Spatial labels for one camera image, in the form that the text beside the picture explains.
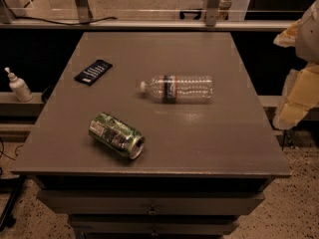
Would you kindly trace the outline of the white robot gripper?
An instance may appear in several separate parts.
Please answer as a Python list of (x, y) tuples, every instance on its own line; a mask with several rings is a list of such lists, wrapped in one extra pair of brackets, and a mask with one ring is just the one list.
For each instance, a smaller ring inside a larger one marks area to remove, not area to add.
[(295, 47), (296, 55), (309, 63), (301, 71), (289, 72), (275, 110), (273, 126), (288, 130), (319, 104), (319, 0), (307, 9), (301, 20), (278, 34), (273, 43), (283, 48)]

